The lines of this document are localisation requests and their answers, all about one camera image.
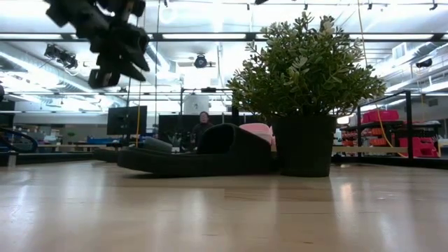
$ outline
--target black monitor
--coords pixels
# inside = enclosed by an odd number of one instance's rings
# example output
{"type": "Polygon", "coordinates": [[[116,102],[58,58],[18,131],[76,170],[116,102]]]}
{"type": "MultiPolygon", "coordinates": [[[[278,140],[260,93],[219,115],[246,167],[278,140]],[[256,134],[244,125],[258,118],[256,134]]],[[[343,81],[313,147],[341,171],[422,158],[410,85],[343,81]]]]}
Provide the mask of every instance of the black monitor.
{"type": "MultiPolygon", "coordinates": [[[[139,134],[146,133],[147,106],[140,106],[139,134]]],[[[136,134],[139,107],[110,108],[107,116],[107,134],[136,134]]]]}

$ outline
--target ceiling light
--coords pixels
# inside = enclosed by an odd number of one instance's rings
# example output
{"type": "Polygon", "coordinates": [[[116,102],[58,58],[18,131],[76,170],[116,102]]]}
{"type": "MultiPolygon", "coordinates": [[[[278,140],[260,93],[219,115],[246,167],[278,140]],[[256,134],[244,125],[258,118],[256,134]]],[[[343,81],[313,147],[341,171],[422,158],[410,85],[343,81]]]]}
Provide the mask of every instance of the ceiling light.
{"type": "Polygon", "coordinates": [[[361,111],[371,111],[373,109],[376,108],[381,108],[382,106],[384,106],[383,104],[378,104],[378,105],[367,105],[367,106],[362,106],[361,107],[361,111]]]}
{"type": "Polygon", "coordinates": [[[164,39],[245,39],[245,34],[163,34],[164,39]]]}
{"type": "Polygon", "coordinates": [[[400,88],[403,88],[408,84],[409,83],[399,83],[399,84],[392,85],[386,89],[386,92],[392,92],[392,91],[399,90],[400,88]]]}
{"type": "Polygon", "coordinates": [[[267,39],[267,38],[265,38],[265,35],[264,35],[264,34],[256,34],[256,35],[255,35],[255,38],[256,38],[256,39],[267,39]]]}
{"type": "MultiPolygon", "coordinates": [[[[431,39],[433,34],[364,34],[365,40],[425,40],[431,39]]],[[[351,34],[350,39],[362,39],[361,34],[351,34]]]]}
{"type": "Polygon", "coordinates": [[[22,111],[22,113],[51,113],[51,111],[22,111]]]}
{"type": "Polygon", "coordinates": [[[28,102],[36,102],[36,103],[41,102],[40,99],[37,99],[37,98],[35,98],[33,96],[25,95],[25,94],[24,95],[10,94],[9,97],[16,98],[16,99],[22,99],[22,100],[25,100],[25,101],[28,101],[28,102]]]}
{"type": "Polygon", "coordinates": [[[62,39],[60,34],[0,34],[0,39],[62,39]]]}
{"type": "Polygon", "coordinates": [[[53,92],[8,92],[8,95],[53,95],[53,92]]]}
{"type": "MultiPolygon", "coordinates": [[[[394,95],[393,93],[386,93],[385,96],[394,95]]],[[[420,96],[422,94],[412,93],[411,96],[420,96]]],[[[406,94],[398,94],[397,96],[406,96],[406,94]]]]}
{"type": "Polygon", "coordinates": [[[392,101],[390,104],[387,104],[387,106],[397,105],[397,104],[400,104],[400,103],[405,102],[405,101],[406,101],[406,99],[399,99],[397,101],[392,101]]]}
{"type": "Polygon", "coordinates": [[[448,93],[429,93],[426,96],[448,96],[448,93]]]}
{"type": "Polygon", "coordinates": [[[60,95],[99,95],[98,92],[89,92],[89,93],[85,93],[85,92],[62,92],[60,93],[60,95]]]}

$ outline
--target red storage bin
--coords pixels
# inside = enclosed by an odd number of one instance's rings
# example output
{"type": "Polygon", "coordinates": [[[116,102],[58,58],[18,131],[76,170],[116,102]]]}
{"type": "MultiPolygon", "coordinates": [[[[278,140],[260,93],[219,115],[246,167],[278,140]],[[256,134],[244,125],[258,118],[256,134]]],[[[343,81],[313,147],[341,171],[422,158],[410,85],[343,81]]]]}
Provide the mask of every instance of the red storage bin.
{"type": "MultiPolygon", "coordinates": [[[[381,116],[381,121],[383,122],[391,122],[391,121],[397,121],[398,111],[395,109],[392,110],[380,110],[379,114],[381,116]]],[[[374,123],[379,122],[378,112],[377,110],[368,111],[367,113],[363,114],[362,123],[374,123]]]]}
{"type": "MultiPolygon", "coordinates": [[[[399,139],[400,147],[407,147],[407,138],[399,139]]],[[[412,147],[414,148],[414,157],[416,158],[438,158],[439,154],[437,148],[434,146],[434,141],[430,137],[413,137],[412,147]]]]}

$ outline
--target security camera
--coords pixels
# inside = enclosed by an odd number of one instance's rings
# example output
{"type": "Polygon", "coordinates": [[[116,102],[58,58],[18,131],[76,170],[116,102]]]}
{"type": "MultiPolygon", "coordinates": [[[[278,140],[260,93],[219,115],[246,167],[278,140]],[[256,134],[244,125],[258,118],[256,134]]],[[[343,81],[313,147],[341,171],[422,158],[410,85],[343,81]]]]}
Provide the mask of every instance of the security camera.
{"type": "Polygon", "coordinates": [[[422,62],[418,62],[415,64],[415,66],[417,68],[421,68],[421,67],[430,67],[433,64],[433,60],[432,59],[427,59],[425,61],[422,62]]]}

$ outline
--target fluorescent light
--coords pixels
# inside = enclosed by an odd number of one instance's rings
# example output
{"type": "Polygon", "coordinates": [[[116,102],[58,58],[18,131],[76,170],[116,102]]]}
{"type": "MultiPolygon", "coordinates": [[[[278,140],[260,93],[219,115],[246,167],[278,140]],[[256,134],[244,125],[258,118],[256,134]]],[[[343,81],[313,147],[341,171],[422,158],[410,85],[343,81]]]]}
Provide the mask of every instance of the fluorescent light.
{"type": "Polygon", "coordinates": [[[256,39],[267,39],[267,38],[264,37],[264,34],[256,34],[255,38],[256,39]]]}
{"type": "Polygon", "coordinates": [[[62,39],[60,34],[0,34],[0,39],[62,39]]]}
{"type": "Polygon", "coordinates": [[[51,111],[22,111],[22,113],[51,113],[51,111]]]}
{"type": "MultiPolygon", "coordinates": [[[[383,107],[383,104],[378,104],[378,109],[383,107]]],[[[373,109],[377,109],[377,106],[373,105],[367,105],[367,106],[362,106],[361,107],[361,111],[371,111],[373,109]]]]}
{"type": "MultiPolygon", "coordinates": [[[[364,34],[365,40],[411,40],[411,39],[431,39],[433,34],[364,34]]],[[[351,34],[350,39],[361,39],[361,34],[351,34]]]]}
{"type": "Polygon", "coordinates": [[[448,96],[448,93],[429,93],[426,96],[448,96]]]}
{"type": "MultiPolygon", "coordinates": [[[[389,96],[389,95],[394,95],[394,94],[393,93],[390,93],[390,94],[386,93],[384,95],[385,96],[389,96]]],[[[418,94],[418,93],[412,93],[411,94],[411,96],[420,96],[420,95],[422,95],[422,94],[418,94]]]]}
{"type": "Polygon", "coordinates": [[[53,92],[7,92],[8,95],[53,95],[53,92]]]}
{"type": "Polygon", "coordinates": [[[164,39],[245,39],[245,34],[163,34],[164,39]]]}
{"type": "Polygon", "coordinates": [[[433,92],[433,91],[441,90],[444,88],[448,88],[448,81],[432,84],[428,87],[422,88],[421,91],[422,92],[433,92]]]}
{"type": "Polygon", "coordinates": [[[406,99],[399,99],[397,101],[392,101],[390,104],[387,104],[387,105],[388,106],[397,105],[397,104],[400,104],[400,103],[405,102],[405,101],[406,101],[406,99]]]}
{"type": "Polygon", "coordinates": [[[353,117],[355,114],[352,113],[351,115],[342,116],[337,119],[337,124],[348,124],[350,123],[350,117],[353,117]]]}
{"type": "Polygon", "coordinates": [[[60,95],[99,95],[98,92],[62,92],[60,95]]]}
{"type": "Polygon", "coordinates": [[[403,88],[406,85],[409,85],[409,83],[399,83],[399,84],[392,85],[386,89],[386,92],[392,92],[392,91],[399,90],[400,88],[403,88]]]}

